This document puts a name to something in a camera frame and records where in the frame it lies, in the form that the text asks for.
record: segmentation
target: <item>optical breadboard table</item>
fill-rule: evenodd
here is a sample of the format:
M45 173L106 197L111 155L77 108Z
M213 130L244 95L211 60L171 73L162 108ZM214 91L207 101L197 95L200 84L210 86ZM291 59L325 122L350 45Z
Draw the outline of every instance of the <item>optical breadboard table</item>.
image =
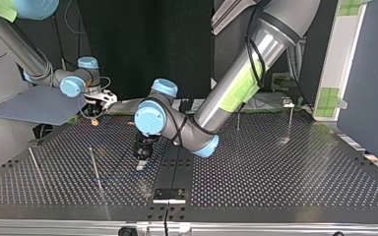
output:
M142 171L131 116L66 125L0 167L0 230L105 232L140 223L378 229L378 167L308 114L294 113L291 125L288 118L241 114L239 129L229 119L209 158L161 138ZM184 203L155 204L159 190L179 190Z

